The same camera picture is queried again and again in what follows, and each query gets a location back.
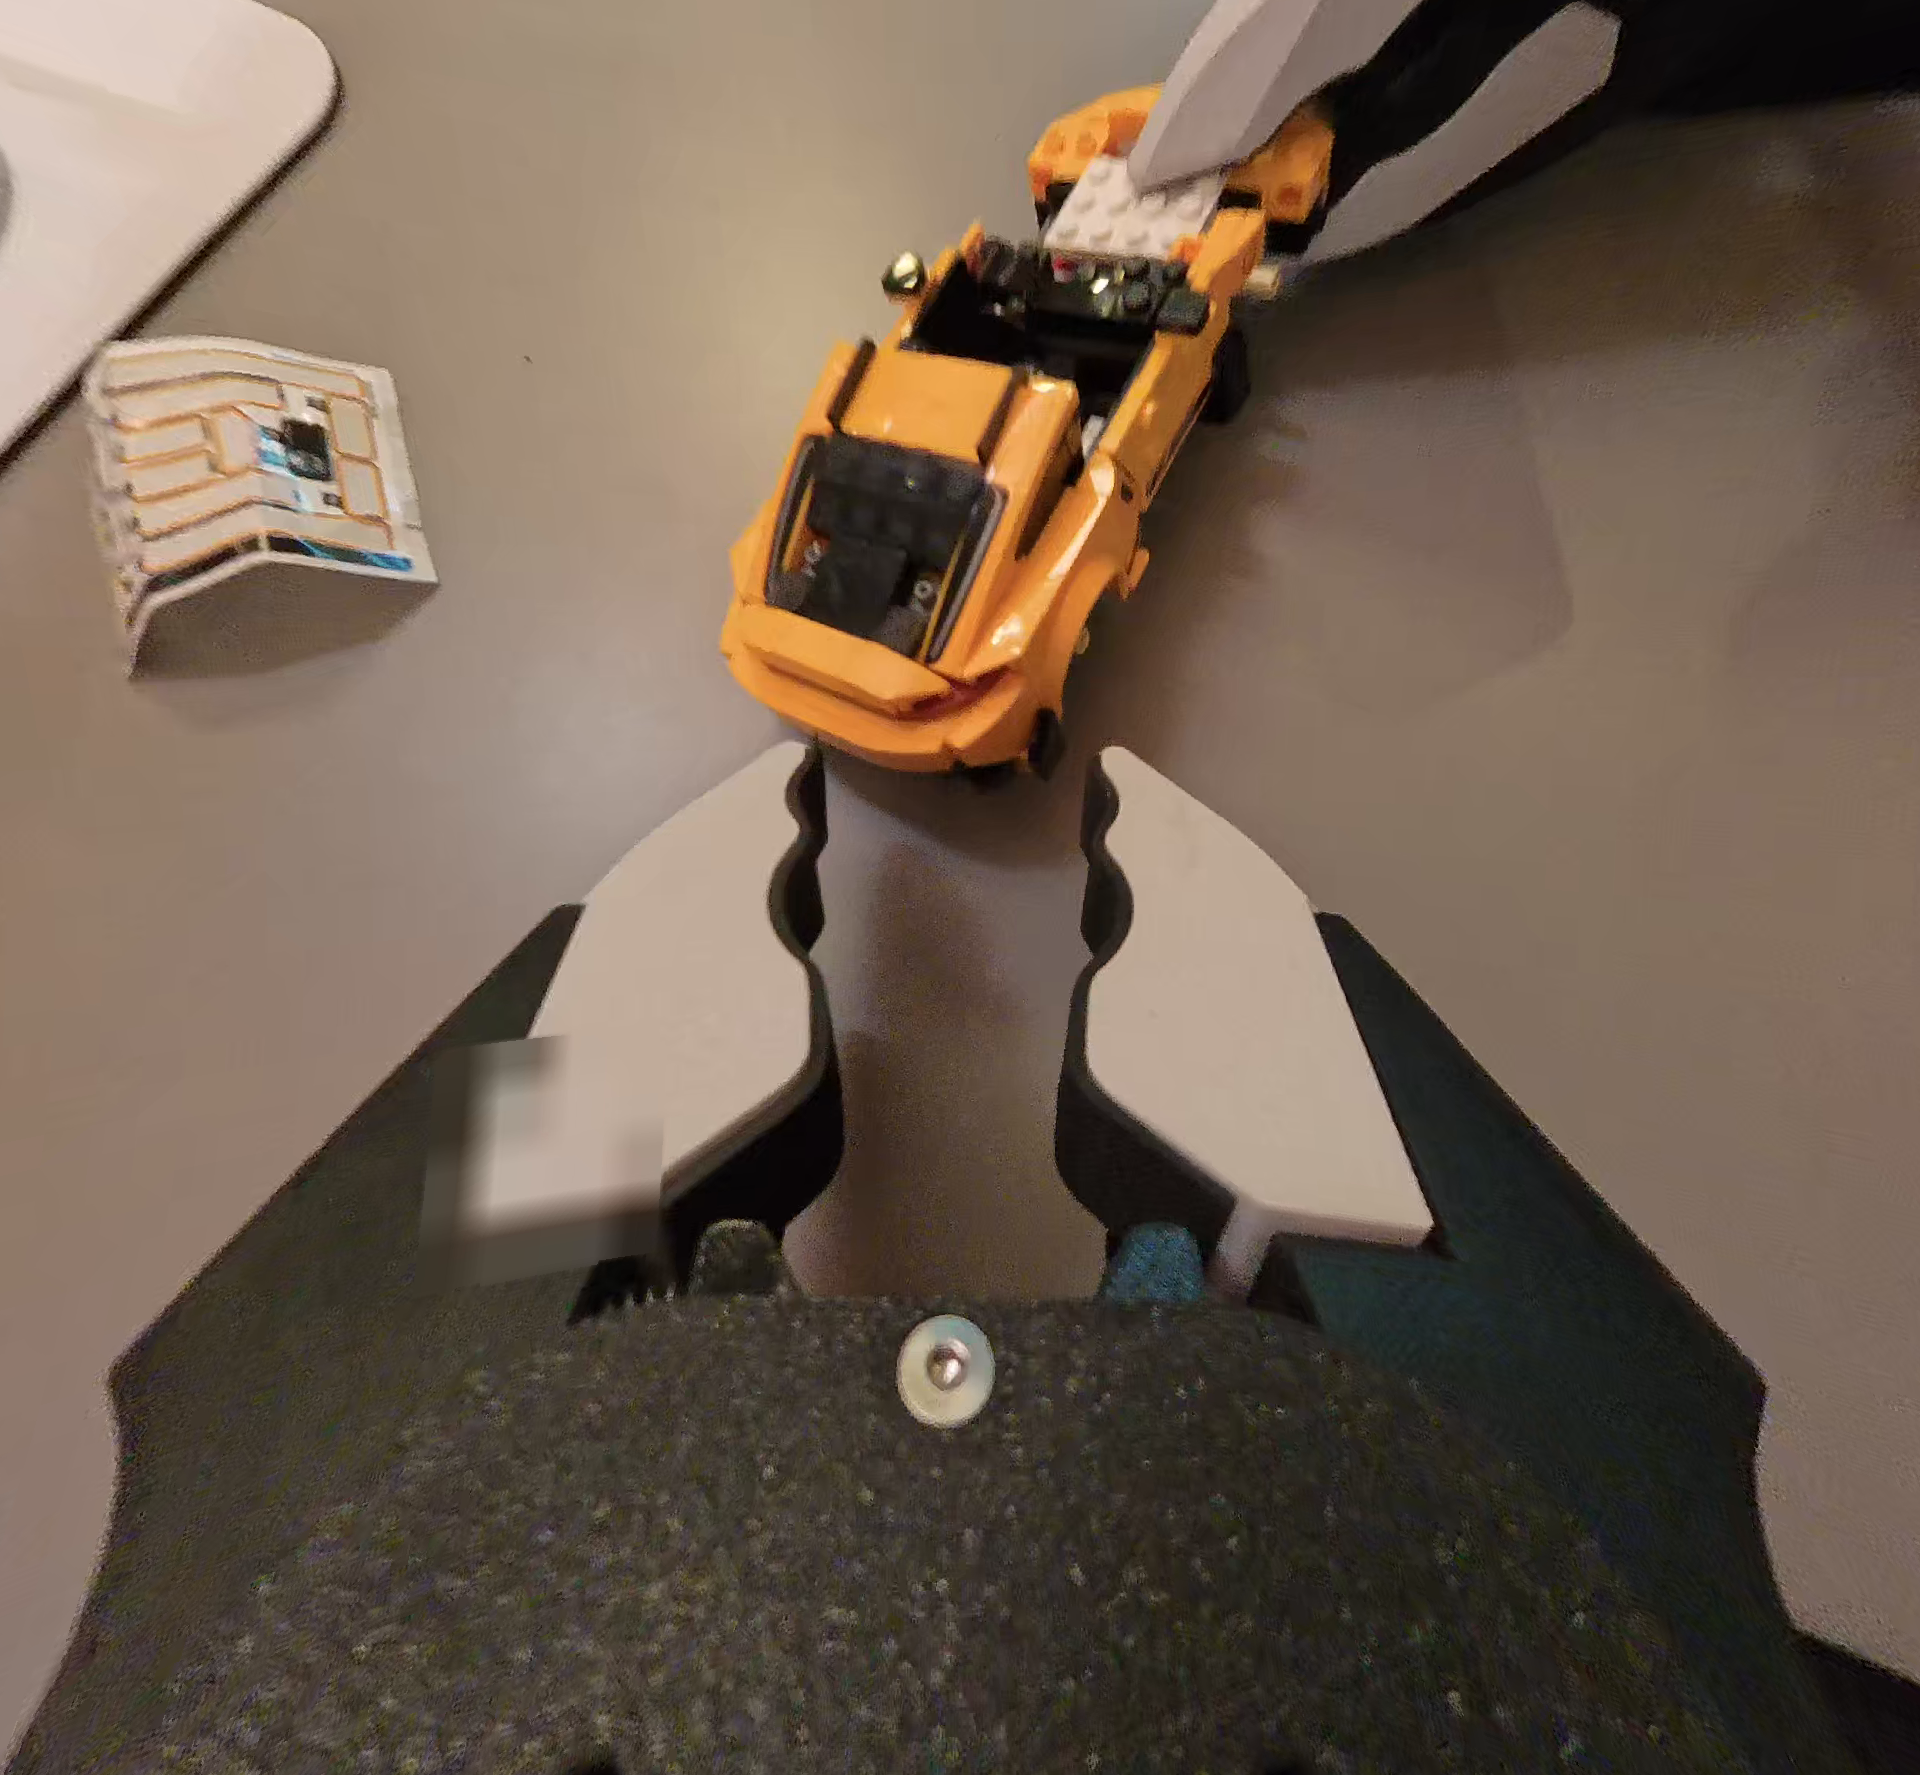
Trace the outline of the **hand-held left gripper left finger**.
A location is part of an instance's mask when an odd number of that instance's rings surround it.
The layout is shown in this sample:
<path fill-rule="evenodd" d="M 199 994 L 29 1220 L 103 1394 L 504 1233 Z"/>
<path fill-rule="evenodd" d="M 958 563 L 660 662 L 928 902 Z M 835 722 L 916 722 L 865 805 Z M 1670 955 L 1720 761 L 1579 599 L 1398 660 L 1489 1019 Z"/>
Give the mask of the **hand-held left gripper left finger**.
<path fill-rule="evenodd" d="M 626 850 L 590 891 L 531 1024 L 521 1218 L 783 1233 L 841 1163 L 824 978 L 823 753 L 782 740 Z"/>

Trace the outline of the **lego sticker sheet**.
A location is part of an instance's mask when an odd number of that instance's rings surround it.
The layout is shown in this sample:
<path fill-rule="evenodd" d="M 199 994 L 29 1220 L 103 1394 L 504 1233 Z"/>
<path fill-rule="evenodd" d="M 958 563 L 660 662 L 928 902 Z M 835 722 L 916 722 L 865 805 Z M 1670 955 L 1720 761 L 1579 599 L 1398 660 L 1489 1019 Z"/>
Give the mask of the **lego sticker sheet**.
<path fill-rule="evenodd" d="M 315 656 L 438 588 L 386 369 L 225 337 L 110 344 L 81 408 L 129 675 Z"/>

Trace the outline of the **orange black lego car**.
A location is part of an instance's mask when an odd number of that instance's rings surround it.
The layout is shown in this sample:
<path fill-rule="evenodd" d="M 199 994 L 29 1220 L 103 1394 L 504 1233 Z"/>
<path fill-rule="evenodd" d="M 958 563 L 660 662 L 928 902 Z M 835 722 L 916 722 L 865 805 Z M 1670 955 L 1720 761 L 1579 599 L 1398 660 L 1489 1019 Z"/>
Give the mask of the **orange black lego car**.
<path fill-rule="evenodd" d="M 1222 171 L 1153 192 L 1157 85 L 1026 157 L 1037 233 L 982 224 L 883 279 L 883 340 L 832 348 L 780 489 L 733 545 L 721 656 L 785 726 L 899 774 L 1049 778 L 1096 608 L 1144 518 L 1251 393 L 1241 328 L 1326 218 L 1334 128 L 1299 106 Z"/>

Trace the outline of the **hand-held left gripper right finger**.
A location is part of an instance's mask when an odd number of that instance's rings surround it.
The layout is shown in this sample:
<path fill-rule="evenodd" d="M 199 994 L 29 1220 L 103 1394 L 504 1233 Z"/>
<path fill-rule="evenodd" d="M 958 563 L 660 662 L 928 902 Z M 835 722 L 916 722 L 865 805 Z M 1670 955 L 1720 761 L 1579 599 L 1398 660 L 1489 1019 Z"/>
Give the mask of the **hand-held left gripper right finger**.
<path fill-rule="evenodd" d="M 1054 1158 L 1108 1265 L 1153 1236 L 1220 1297 L 1436 1268 L 1437 1212 L 1296 878 L 1122 746 L 1092 758 L 1080 837 Z"/>

